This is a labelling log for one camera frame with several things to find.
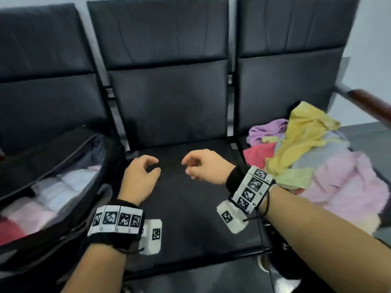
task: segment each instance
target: hand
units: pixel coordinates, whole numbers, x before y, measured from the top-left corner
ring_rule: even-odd
[[[149,165],[158,162],[159,160],[156,157],[149,155],[133,159],[125,170],[118,199],[126,200],[137,206],[146,200],[160,177],[161,169],[157,167],[150,173],[145,170]]]
[[[235,166],[209,149],[189,152],[182,160],[187,164],[186,173],[192,179],[205,180],[213,184],[224,184]]]

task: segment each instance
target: wooden armrest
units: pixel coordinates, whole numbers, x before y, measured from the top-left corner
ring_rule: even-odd
[[[338,84],[335,91],[358,108],[379,120],[388,128],[391,128],[391,105],[364,89],[350,89],[343,84]]]

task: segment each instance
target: pink cloth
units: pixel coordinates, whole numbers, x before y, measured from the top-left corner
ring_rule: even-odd
[[[56,213],[46,210],[43,205],[29,197],[22,197],[6,207],[1,215],[14,222],[25,234],[40,231]]]
[[[379,214],[388,199],[387,185],[372,169],[363,152],[336,154],[314,173],[301,197],[354,222],[368,214]]]
[[[287,129],[288,120],[280,118],[265,125],[252,127],[246,139],[247,144],[255,146],[262,143],[262,137],[280,137]]]
[[[25,236],[24,232],[14,222],[0,217],[0,246]]]
[[[262,143],[243,151],[244,159],[250,166],[257,166],[263,169],[266,164],[266,157],[273,157],[277,143]]]

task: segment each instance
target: chair backrest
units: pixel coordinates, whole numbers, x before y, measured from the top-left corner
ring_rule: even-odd
[[[326,110],[359,0],[238,0],[235,132]]]
[[[132,150],[226,135],[228,0],[88,8]]]
[[[73,4],[0,10],[0,148],[13,155],[81,125],[110,133]]]

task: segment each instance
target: black leather chair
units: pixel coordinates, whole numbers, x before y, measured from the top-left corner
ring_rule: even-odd
[[[73,4],[0,10],[0,148],[14,155],[81,125],[113,134]]]
[[[300,101],[327,110],[359,0],[238,0],[235,136],[289,118]]]
[[[234,235],[219,218],[225,187],[193,181],[181,165],[189,151],[205,148],[235,162],[226,140],[228,0],[92,1],[88,8],[130,148],[156,156],[162,168],[143,203],[147,219],[163,221],[161,251],[129,257],[125,280],[266,251],[255,220]]]

